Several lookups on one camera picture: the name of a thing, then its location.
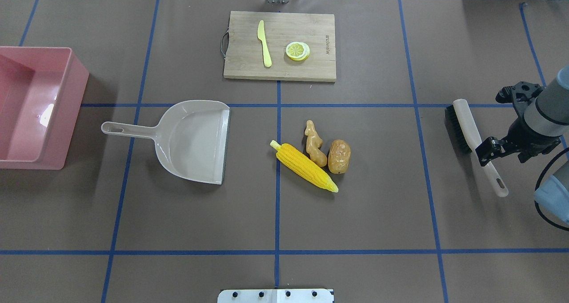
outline lemon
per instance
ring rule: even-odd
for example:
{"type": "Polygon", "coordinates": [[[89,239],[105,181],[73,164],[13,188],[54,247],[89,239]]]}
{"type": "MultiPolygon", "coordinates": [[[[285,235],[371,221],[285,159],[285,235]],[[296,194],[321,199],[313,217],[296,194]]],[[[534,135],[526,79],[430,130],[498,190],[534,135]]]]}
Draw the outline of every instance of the lemon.
{"type": "Polygon", "coordinates": [[[304,42],[291,42],[286,46],[286,55],[291,58],[291,60],[306,60],[310,55],[309,45],[304,42]]]}

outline dustpan handle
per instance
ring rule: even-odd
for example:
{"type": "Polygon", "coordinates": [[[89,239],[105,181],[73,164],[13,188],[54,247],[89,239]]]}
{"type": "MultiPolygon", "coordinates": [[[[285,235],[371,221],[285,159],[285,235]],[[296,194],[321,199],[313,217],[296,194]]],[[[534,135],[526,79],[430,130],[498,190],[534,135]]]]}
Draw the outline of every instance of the dustpan handle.
{"type": "Polygon", "coordinates": [[[108,135],[138,137],[140,139],[154,139],[156,127],[142,127],[140,125],[105,122],[101,125],[101,131],[108,135]]]}

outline gray dustpan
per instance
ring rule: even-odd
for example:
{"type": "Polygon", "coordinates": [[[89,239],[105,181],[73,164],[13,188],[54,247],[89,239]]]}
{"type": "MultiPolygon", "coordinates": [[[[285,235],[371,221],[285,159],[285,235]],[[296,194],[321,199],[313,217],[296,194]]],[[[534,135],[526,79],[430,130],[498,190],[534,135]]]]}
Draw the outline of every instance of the gray dustpan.
{"type": "Polygon", "coordinates": [[[155,127],[105,122],[108,135],[154,140],[160,164],[191,181],[221,184],[229,131],[229,107],[219,101],[183,101],[168,109],[155,127]]]}

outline brush handle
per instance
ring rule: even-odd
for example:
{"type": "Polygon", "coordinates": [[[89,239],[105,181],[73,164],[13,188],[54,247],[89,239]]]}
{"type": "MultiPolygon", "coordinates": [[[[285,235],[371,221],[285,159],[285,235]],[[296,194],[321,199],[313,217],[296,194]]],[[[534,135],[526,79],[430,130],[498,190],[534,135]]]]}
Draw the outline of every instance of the brush handle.
{"type": "MultiPolygon", "coordinates": [[[[478,145],[482,144],[482,138],[478,132],[478,127],[476,127],[468,102],[465,99],[458,99],[453,102],[453,107],[455,108],[457,119],[461,125],[464,139],[466,139],[468,147],[475,152],[478,145]]],[[[508,196],[510,191],[500,177],[500,174],[498,174],[498,171],[496,171],[494,165],[489,162],[485,167],[482,167],[482,169],[486,177],[488,177],[488,181],[490,181],[490,185],[496,195],[500,197],[508,196]]]]}
{"type": "Polygon", "coordinates": [[[482,170],[484,170],[484,174],[486,174],[488,181],[490,181],[490,185],[492,186],[494,193],[501,198],[508,196],[510,191],[506,187],[504,181],[502,181],[502,178],[500,177],[500,174],[498,174],[498,171],[496,171],[494,164],[492,164],[492,162],[489,162],[485,165],[485,167],[482,167],[482,170]]]}

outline white mounting plate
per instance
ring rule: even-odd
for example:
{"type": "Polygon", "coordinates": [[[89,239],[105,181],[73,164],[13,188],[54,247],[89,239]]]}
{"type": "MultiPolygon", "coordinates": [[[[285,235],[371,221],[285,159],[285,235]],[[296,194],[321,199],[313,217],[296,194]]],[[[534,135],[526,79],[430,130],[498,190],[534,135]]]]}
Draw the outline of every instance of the white mounting plate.
{"type": "Polygon", "coordinates": [[[217,303],[334,303],[333,289],[224,290],[217,303]]]}

